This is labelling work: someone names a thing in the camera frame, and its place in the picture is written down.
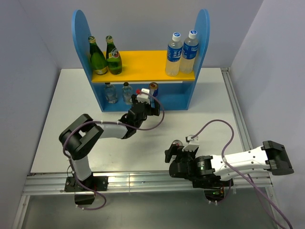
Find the right clear water bottle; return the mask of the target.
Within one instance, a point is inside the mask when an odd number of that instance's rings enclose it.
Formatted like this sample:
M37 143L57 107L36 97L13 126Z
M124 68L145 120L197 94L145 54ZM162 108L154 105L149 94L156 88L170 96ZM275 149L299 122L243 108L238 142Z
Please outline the right clear water bottle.
M180 72L185 74L192 72L198 45L197 31L190 30L188 37L183 42L182 57L179 68Z

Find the aluminium side rail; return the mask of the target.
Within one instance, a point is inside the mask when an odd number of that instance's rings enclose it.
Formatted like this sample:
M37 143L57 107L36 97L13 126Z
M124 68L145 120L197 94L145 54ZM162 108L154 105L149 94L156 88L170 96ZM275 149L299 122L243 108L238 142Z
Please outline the aluminium side rail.
M240 136L240 140L242 143L242 147L244 151L250 151L253 149L253 145L248 134L248 130L244 121L244 117L233 87L233 83L229 74L229 68L221 68L221 73L224 79L224 84L226 86L229 100L231 103L231 107L234 114L234 119L237 125L238 133Z

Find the clear glass bottle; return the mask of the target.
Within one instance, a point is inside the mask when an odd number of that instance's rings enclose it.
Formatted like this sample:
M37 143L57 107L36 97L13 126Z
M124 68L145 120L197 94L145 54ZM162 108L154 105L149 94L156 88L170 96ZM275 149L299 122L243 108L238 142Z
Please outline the clear glass bottle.
M133 94L132 87L128 82L124 82L122 88L122 97L126 104L132 104L132 94Z
M115 104L118 102L117 92L114 85L111 83L105 83L105 97L110 104Z

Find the blue and yellow wooden shelf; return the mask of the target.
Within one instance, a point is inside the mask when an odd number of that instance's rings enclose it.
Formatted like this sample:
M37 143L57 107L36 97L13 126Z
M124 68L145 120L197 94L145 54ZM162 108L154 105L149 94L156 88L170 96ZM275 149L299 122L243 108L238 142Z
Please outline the blue and yellow wooden shelf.
M191 98L206 55L210 37L210 15L207 9L201 9L195 22L199 47L190 74L178 73L168 76L165 73L167 51L121 51L122 73L97 75L90 65L88 37L91 31L85 14L75 10L71 20L71 31L76 53L80 59L97 103L103 112L125 112L129 109L123 101L122 84L128 82L133 90L148 88L151 82L158 83L157 99L166 111L188 110ZM105 83L115 86L118 102L108 103L105 97Z

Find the left clear water bottle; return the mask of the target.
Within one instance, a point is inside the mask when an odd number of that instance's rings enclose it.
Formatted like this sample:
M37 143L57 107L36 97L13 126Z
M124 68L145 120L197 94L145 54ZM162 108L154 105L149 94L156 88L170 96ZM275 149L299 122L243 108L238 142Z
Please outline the left clear water bottle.
M181 34L179 32L174 32L172 39L169 41L167 46L165 72L168 76L176 76L178 74L182 48L183 44L181 42Z

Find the clear water bottle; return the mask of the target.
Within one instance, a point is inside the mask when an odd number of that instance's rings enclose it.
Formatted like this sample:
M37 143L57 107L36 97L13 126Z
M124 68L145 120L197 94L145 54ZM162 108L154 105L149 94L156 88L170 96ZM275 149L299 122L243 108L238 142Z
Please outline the clear water bottle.
M183 42L182 57L179 68L180 72L185 74L192 72L198 45L197 31L190 30L188 37Z
M181 42L181 34L179 32L174 32L172 39L169 41L167 46L165 72L168 76L176 76L178 74L182 48L183 44Z

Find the green Perrier bottle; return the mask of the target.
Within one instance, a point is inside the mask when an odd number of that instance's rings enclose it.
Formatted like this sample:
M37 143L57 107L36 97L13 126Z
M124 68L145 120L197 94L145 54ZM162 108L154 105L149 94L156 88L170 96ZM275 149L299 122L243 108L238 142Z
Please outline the green Perrier bottle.
M108 70L111 74L117 75L122 72L122 58L119 51L113 42L113 37L106 36L107 48L106 48L106 61L108 64Z
M90 45L90 62L93 70L98 75L104 75L107 73L107 61L96 43L94 36L88 37Z

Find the Red Bull can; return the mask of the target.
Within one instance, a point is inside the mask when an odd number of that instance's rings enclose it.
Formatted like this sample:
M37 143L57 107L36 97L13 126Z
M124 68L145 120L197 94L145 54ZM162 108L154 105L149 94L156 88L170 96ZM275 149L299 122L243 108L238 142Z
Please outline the Red Bull can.
M150 94L154 97L158 96L158 92L159 92L159 87L158 87L158 83L156 82L151 82L149 84L149 90L150 90Z
M177 148L183 148L183 143L182 143L182 141L180 141L180 140L174 140L173 142L172 142L172 145L174 146L174 147L177 147Z

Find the aluminium front rail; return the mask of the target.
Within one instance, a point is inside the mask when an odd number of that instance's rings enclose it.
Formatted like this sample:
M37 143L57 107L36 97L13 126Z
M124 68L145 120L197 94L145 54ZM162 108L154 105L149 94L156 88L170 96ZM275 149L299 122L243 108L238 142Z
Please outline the aluminium front rail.
M27 177L15 229L272 229L248 184L234 181L228 198L208 204L200 189L165 172L109 173L107 204L96 211L74 205L66 174Z

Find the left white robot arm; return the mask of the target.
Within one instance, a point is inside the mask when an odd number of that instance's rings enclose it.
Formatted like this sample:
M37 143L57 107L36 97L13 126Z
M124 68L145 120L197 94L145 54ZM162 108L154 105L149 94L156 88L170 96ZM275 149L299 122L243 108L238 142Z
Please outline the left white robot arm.
M162 103L148 93L132 95L132 106L128 113L118 121L94 121L88 114L82 114L59 136L63 153L72 168L75 184L81 190L94 192L94 177L89 166L88 154L99 139L128 139L136 131L149 131L158 127L161 122L150 128L141 128L148 116L165 116Z

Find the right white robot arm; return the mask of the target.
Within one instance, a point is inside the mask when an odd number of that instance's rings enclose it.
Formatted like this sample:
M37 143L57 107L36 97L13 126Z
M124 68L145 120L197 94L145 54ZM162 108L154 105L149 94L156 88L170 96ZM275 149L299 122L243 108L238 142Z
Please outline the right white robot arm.
M241 174L264 170L274 176L294 173L285 146L274 141L226 156L196 156L198 149L198 143L183 146L181 141L174 141L165 151L170 176L190 180L194 188L218 189L233 185L233 178Z

